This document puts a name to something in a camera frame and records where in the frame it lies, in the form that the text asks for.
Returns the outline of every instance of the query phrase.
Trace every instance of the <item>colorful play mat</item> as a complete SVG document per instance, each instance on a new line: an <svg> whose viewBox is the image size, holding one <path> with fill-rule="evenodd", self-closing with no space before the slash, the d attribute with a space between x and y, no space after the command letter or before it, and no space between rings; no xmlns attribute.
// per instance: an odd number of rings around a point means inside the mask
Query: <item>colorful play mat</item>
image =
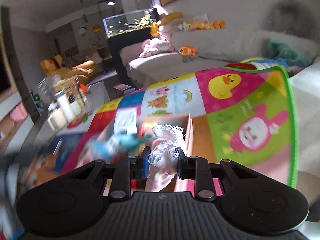
<svg viewBox="0 0 320 240"><path fill-rule="evenodd" d="M79 138L72 152L66 150L65 161L57 171L73 169L87 140L109 124L117 109L125 107L137 108L141 116L190 114L193 155L215 163L231 159L295 186L295 110L288 75L282 67L260 71L213 68L113 100L73 122L55 138Z"/></svg>

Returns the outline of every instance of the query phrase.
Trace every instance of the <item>aquarium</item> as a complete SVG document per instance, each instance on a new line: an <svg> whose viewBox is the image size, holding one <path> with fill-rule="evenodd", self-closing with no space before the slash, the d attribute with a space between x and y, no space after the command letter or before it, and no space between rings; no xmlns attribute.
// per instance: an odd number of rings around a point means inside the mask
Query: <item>aquarium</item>
<svg viewBox="0 0 320 240"><path fill-rule="evenodd" d="M155 21L153 9L137 10L103 19L108 38L149 28L153 21Z"/></svg>

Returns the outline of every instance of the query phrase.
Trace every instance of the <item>rainbow print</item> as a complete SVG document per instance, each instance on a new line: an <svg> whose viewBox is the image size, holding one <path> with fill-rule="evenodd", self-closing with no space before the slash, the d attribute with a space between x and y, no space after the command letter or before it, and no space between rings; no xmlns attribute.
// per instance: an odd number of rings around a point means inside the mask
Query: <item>rainbow print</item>
<svg viewBox="0 0 320 240"><path fill-rule="evenodd" d="M183 93L187 96L185 99L186 102L190 102L192 99L192 93L189 90L184 90Z"/></svg>

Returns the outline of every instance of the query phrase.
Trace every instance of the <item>screw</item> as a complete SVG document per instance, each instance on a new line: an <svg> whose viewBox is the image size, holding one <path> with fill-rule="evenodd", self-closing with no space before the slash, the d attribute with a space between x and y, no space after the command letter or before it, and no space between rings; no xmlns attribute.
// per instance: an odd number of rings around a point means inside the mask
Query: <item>screw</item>
<svg viewBox="0 0 320 240"><path fill-rule="evenodd" d="M126 193L123 190L115 190L111 192L111 197L113 198L124 198Z"/></svg>
<svg viewBox="0 0 320 240"><path fill-rule="evenodd" d="M212 198L214 193L211 190L201 190L198 195L202 198Z"/></svg>

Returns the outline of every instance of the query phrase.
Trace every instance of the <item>green mat border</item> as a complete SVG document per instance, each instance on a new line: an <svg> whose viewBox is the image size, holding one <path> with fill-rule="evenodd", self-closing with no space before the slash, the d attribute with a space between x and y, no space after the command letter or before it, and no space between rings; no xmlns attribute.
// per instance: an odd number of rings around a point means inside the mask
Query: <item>green mat border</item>
<svg viewBox="0 0 320 240"><path fill-rule="evenodd" d="M274 66L262 70L247 70L247 69L238 69L232 67L223 67L236 72L245 72L245 73L263 73L263 72L271 72L273 70L279 70L284 77L284 84L287 89L288 94L288 103L289 103L289 112L290 112L290 120L291 120L291 163L290 163L290 174L288 179L288 185L290 187L295 188L297 184L297 176L298 176L298 161L299 161L299 139L298 139L298 125L297 125L297 117L296 117L296 108L295 108L295 100L292 92L292 87L289 82L289 76L287 71L282 66Z"/></svg>

